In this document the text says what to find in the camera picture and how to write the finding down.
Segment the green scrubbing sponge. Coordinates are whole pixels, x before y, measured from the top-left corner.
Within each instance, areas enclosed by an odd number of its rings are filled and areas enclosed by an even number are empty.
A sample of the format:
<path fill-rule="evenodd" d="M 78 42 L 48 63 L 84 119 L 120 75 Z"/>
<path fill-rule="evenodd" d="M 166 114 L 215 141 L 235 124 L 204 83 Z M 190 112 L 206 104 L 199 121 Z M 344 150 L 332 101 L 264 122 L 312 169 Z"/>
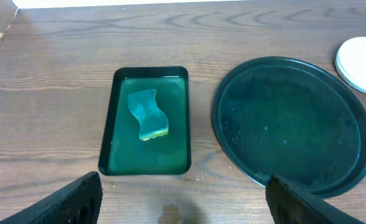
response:
<path fill-rule="evenodd" d="M 139 139 L 165 136 L 169 133 L 169 121 L 158 107 L 155 89 L 142 90 L 128 95 L 128 108 L 139 123 Z"/>

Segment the light green plate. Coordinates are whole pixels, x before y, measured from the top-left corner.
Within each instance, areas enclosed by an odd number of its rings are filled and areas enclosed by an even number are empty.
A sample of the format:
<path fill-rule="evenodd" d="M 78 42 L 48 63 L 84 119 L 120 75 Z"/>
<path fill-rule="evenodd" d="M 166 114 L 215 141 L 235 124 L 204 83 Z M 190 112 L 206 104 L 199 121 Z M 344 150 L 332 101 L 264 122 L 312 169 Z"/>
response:
<path fill-rule="evenodd" d="M 335 68 L 349 86 L 366 93 L 366 37 L 346 40 L 337 51 Z"/>

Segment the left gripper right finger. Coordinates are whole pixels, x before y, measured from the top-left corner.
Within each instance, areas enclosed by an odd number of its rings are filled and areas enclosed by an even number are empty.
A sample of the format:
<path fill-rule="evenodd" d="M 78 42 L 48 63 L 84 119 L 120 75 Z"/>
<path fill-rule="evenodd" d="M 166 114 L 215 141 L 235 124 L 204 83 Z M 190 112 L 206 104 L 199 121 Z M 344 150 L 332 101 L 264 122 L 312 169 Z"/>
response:
<path fill-rule="evenodd" d="M 270 177 L 266 201 L 275 223 L 363 224 L 280 175 Z"/>

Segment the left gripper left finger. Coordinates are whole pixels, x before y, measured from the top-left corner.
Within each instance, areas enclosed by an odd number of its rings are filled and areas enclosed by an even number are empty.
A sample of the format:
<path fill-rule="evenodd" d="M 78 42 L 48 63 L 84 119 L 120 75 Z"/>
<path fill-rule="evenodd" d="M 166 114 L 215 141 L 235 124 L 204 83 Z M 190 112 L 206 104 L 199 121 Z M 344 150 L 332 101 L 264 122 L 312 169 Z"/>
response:
<path fill-rule="evenodd" d="M 102 198 L 100 175 L 91 171 L 0 224 L 96 224 Z"/>

